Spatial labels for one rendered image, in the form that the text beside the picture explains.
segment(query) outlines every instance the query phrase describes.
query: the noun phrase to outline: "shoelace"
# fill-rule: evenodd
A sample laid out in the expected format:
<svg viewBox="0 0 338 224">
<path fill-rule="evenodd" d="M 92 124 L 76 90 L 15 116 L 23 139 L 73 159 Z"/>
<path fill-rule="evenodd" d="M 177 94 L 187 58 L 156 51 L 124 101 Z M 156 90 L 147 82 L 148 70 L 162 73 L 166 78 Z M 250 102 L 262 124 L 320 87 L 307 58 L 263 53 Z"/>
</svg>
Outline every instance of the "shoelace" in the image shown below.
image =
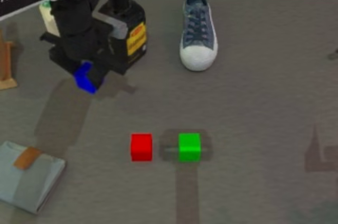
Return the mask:
<svg viewBox="0 0 338 224">
<path fill-rule="evenodd" d="M 188 42 L 208 41 L 206 15 L 201 9 L 193 9 L 188 15 L 189 23 L 186 35 Z"/>
</svg>

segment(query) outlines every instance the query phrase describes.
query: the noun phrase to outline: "wooden stand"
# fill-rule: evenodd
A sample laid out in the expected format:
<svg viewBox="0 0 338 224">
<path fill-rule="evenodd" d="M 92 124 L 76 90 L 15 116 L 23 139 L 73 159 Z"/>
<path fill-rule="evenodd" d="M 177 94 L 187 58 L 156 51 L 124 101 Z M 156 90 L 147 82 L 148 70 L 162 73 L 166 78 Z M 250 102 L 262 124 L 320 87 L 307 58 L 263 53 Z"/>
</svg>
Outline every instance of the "wooden stand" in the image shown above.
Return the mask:
<svg viewBox="0 0 338 224">
<path fill-rule="evenodd" d="M 0 90 L 17 87 L 12 78 L 11 48 L 13 42 L 5 42 L 0 30 Z"/>
</svg>

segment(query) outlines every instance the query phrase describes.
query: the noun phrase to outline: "white shoe sole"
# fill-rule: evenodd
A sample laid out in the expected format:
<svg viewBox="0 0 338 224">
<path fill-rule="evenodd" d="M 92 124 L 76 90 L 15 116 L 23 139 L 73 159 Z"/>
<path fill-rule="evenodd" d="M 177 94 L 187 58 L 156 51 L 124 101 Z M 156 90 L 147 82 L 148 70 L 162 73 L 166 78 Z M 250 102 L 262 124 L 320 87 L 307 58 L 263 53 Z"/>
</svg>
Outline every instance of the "white shoe sole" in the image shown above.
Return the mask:
<svg viewBox="0 0 338 224">
<path fill-rule="evenodd" d="M 185 3 L 183 3 L 183 12 L 185 12 Z M 209 67 L 212 66 L 212 64 L 214 63 L 217 53 L 218 53 L 218 40 L 217 40 L 217 36 L 216 36 L 216 31 L 214 28 L 214 24 L 213 24 L 213 19 L 212 19 L 212 15 L 211 15 L 211 7 L 209 5 L 209 14 L 210 14 L 210 21 L 211 21 L 211 25 L 212 25 L 212 30 L 213 30 L 213 35 L 214 35 L 214 44 L 213 44 L 213 50 L 208 49 L 208 58 L 204 59 L 204 62 L 198 63 L 196 61 L 192 61 L 191 57 L 193 56 L 189 56 L 189 54 L 187 53 L 187 48 L 189 47 L 194 47 L 194 46 L 188 46 L 185 49 L 183 48 L 183 34 L 181 37 L 181 43 L 180 43 L 180 58 L 181 61 L 183 63 L 183 65 L 191 70 L 191 71 L 205 71 L 206 69 L 208 69 Z"/>
</svg>

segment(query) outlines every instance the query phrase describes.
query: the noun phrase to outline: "green cube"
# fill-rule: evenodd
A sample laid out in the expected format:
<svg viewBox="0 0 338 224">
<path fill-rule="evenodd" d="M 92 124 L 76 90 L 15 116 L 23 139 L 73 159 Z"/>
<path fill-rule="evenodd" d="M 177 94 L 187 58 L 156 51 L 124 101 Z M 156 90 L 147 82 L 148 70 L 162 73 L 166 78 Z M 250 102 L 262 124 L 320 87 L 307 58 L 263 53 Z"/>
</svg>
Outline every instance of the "green cube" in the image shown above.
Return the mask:
<svg viewBox="0 0 338 224">
<path fill-rule="evenodd" d="M 179 161 L 199 162 L 201 160 L 201 138 L 199 133 L 179 134 Z"/>
</svg>

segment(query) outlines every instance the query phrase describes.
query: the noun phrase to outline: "white container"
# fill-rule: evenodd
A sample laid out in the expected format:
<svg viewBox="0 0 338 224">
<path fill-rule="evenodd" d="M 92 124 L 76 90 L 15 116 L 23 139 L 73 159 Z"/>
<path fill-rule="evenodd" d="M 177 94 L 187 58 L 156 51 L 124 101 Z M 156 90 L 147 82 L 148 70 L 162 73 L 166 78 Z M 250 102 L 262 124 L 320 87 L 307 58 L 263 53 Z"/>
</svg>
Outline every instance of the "white container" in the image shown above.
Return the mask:
<svg viewBox="0 0 338 224">
<path fill-rule="evenodd" d="M 60 32 L 55 22 L 54 16 L 51 15 L 51 5 L 50 1 L 45 1 L 39 6 L 41 16 L 46 26 L 47 32 L 55 36 L 60 37 Z"/>
</svg>

